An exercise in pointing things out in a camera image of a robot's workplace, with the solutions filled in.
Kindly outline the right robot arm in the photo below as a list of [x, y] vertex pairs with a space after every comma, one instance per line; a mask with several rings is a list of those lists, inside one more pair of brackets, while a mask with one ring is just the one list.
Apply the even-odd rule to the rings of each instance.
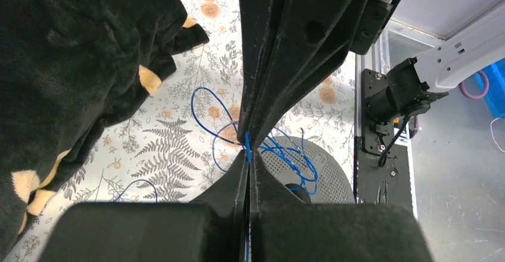
[[[401, 0], [239, 0], [244, 88], [238, 139], [257, 148], [279, 119], [344, 62], [365, 54]], [[504, 7], [396, 66], [380, 100], [392, 116], [422, 113], [504, 57]]]

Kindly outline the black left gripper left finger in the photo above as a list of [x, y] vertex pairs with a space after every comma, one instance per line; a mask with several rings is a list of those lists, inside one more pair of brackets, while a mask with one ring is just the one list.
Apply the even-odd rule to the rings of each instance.
[[40, 261], [245, 261], [248, 152], [192, 201], [83, 202], [57, 221]]

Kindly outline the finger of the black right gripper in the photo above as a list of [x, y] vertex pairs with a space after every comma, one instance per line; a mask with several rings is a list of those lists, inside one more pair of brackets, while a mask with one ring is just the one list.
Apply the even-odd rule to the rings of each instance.
[[259, 103], [266, 70], [286, 0], [239, 0], [242, 28], [244, 85], [238, 139], [257, 139]]
[[401, 0], [286, 0], [259, 103], [258, 147], [280, 118], [340, 67], [363, 55]]

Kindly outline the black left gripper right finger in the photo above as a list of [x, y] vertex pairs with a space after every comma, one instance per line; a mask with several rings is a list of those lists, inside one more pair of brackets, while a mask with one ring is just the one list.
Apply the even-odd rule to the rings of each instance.
[[414, 216], [388, 204], [308, 204], [249, 155], [253, 261], [431, 261]]

